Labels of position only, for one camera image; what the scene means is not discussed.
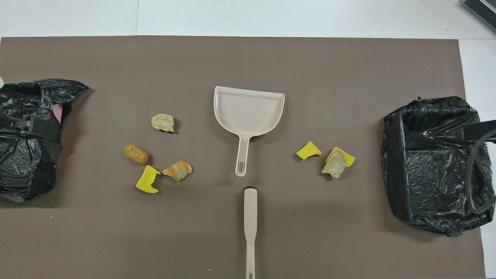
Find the beige plastic dustpan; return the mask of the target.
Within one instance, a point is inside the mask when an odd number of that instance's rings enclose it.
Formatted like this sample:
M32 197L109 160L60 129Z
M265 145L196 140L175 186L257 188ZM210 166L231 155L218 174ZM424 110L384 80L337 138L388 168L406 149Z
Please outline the beige plastic dustpan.
M239 138L234 173L246 175L250 140L271 132L280 122L285 94L216 86L213 109L216 120Z

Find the yellow sponge piece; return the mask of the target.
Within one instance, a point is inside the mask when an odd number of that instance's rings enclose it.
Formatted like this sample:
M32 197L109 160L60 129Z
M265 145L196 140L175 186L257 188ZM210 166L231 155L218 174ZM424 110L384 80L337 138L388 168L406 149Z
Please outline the yellow sponge piece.
M136 183L135 187L146 193L158 193L159 190L153 186L153 183L155 182L156 177L161 174L162 173L156 170L154 167L147 165L145 166L143 173Z
M341 152L345 162L346 162L346 167L351 167L353 165L353 163L355 162L356 158L353 157L351 154L348 154L347 152L345 152L344 150L342 150L341 148L339 147L335 147L331 150L330 154L328 155L327 159L326 159L326 164L329 162L331 156L333 155L333 153L335 153L336 151L339 151Z
M312 142L309 141L303 148L298 150L296 156L302 160L306 160L309 157L320 157L322 151Z

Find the orange striped croissant toy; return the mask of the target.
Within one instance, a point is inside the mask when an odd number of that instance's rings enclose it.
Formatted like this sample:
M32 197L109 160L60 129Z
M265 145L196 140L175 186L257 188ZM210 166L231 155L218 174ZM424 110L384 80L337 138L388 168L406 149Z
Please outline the orange striped croissant toy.
M192 172L193 168L191 164L185 160L179 160L161 171L164 176L172 177L175 181L181 181Z

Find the pale cream chunk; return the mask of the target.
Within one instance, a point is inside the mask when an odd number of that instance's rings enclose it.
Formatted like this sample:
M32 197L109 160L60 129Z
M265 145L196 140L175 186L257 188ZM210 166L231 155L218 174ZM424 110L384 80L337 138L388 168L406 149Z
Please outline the pale cream chunk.
M151 125L154 129L163 132L175 132L174 117L168 114L157 114L151 118Z

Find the beige layered chunk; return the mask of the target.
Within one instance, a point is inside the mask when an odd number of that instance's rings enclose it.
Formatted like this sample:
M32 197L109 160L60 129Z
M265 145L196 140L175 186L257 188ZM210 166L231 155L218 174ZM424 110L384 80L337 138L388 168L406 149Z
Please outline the beige layered chunk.
M321 173L329 174L333 178L340 178L344 170L347 168L345 157L340 150L335 150L330 153L330 157L326 162Z

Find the brown bread roll toy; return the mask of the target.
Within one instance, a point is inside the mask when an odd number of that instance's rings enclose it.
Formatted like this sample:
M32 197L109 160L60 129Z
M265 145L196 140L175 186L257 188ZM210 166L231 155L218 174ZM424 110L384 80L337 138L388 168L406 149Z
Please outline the brown bread roll toy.
M149 159L149 152L133 144L126 145L123 153L127 158L141 165L146 165Z

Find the black bag lined open bin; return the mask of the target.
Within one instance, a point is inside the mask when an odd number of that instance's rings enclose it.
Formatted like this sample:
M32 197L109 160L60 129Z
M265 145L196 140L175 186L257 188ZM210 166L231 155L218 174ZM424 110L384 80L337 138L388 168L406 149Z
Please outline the black bag lined open bin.
M455 139L462 125L480 122L476 109L457 96L419 99L383 122L383 181L395 217L449 237L494 219L487 145Z

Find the crumpled black trash bag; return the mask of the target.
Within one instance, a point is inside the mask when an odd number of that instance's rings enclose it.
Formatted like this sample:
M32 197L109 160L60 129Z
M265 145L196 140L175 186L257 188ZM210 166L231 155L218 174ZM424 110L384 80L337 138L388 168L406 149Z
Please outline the crumpled black trash bag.
M79 84L79 94L63 105L61 132L64 118L71 112L72 101L89 90L79 81L72 82ZM50 192L55 186L55 165L61 150L61 138L60 142L34 138L0 142L0 198L22 202Z

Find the brown table mat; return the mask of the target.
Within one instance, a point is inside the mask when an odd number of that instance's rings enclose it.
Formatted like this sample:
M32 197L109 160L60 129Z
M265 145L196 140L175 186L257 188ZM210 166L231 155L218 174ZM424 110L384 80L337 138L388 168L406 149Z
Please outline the brown table mat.
M0 279L246 277L243 191L258 190L256 277L484 277L479 229L446 237L391 212L383 117L418 97L465 96L456 40L179 36L3 38L6 83L66 78L90 87L62 133L57 183L0 201ZM216 120L216 86L285 94L278 125L239 138ZM157 114L175 132L154 129ZM312 141L320 157L296 152ZM149 152L146 165L124 147ZM331 150L356 158L321 173ZM181 181L135 187L179 160Z

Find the dark grey ribbed panel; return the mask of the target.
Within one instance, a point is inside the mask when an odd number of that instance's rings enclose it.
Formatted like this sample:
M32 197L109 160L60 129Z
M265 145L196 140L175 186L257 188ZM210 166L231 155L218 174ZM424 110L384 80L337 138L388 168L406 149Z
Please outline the dark grey ribbed panel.
M462 0L462 5L496 33L496 0Z

